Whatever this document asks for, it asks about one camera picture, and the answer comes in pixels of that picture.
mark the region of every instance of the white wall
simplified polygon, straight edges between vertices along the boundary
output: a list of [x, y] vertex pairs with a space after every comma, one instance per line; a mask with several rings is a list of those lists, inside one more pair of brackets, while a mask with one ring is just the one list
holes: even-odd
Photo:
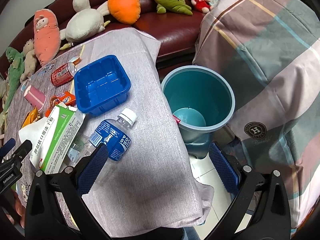
[[0, 14], [0, 55], [24, 28], [25, 22], [54, 0], [10, 0]]

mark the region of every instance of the green and white box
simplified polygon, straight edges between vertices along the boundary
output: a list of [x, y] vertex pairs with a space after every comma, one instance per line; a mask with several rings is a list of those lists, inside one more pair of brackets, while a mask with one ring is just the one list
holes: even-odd
[[64, 103], [53, 108], [31, 152], [30, 161], [36, 169], [46, 174], [59, 172], [84, 117], [77, 108]]

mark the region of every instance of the grey tablecloth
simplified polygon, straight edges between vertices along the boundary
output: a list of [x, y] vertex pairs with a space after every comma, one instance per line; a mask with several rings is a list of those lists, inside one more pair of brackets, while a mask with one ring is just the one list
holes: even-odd
[[[132, 83], [128, 100], [101, 116], [86, 117], [80, 129], [90, 136], [102, 120], [116, 119], [125, 107], [138, 115], [131, 131], [132, 145], [119, 161], [112, 179], [98, 191], [83, 195], [92, 214], [112, 237], [138, 235], [160, 226], [198, 225], [205, 221], [212, 204], [213, 188], [193, 178], [188, 153], [162, 93], [155, 68], [160, 45], [133, 28], [111, 31], [56, 58], [53, 67], [49, 64], [30, 81], [48, 98], [68, 90], [70, 84], [56, 88], [49, 76], [56, 67], [80, 54], [77, 67], [114, 54], [128, 74]], [[5, 140], [13, 137], [18, 141], [18, 130], [31, 108], [19, 90], [9, 110]], [[22, 173], [18, 188], [24, 201], [34, 176], [28, 157]], [[61, 195], [58, 198], [71, 223], [68, 208]]]

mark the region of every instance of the plaid fabric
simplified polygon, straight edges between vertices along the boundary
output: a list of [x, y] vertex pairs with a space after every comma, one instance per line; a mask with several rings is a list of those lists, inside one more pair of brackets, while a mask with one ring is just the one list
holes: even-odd
[[316, 14], [299, 0], [220, 0], [202, 21], [194, 59], [232, 87], [238, 158], [281, 172], [292, 228], [320, 195], [319, 38]]

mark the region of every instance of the bottle neck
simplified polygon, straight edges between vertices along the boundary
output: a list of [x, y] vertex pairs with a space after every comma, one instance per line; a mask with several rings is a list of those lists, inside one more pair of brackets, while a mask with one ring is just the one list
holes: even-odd
[[123, 119], [122, 117], [118, 116], [118, 119], [116, 120], [118, 123], [120, 123], [122, 126], [126, 127], [126, 128], [131, 128], [132, 125], [129, 124], [125, 119]]

